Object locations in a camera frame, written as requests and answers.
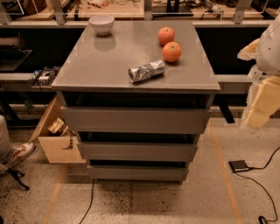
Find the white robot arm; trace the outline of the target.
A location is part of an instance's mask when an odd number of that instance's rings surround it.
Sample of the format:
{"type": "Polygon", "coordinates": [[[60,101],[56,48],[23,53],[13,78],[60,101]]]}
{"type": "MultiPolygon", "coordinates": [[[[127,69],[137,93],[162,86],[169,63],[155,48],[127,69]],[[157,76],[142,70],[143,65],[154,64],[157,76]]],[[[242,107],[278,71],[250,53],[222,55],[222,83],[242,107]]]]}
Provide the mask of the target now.
{"type": "Polygon", "coordinates": [[[237,54],[241,60],[255,60],[248,72],[253,81],[242,115],[245,130],[258,130],[280,109],[280,15],[261,37],[237,54]]]}

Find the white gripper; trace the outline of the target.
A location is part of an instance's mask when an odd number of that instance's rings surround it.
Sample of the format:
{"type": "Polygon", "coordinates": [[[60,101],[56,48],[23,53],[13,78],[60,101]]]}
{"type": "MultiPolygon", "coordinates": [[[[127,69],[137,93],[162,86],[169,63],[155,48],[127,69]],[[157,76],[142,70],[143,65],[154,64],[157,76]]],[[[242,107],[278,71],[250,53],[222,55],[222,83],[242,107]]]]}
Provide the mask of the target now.
{"type": "Polygon", "coordinates": [[[255,60],[248,77],[259,81],[262,74],[267,78],[258,84],[255,99],[244,125],[260,129],[280,109],[280,41],[273,38],[258,38],[242,48],[237,58],[255,60]]]}

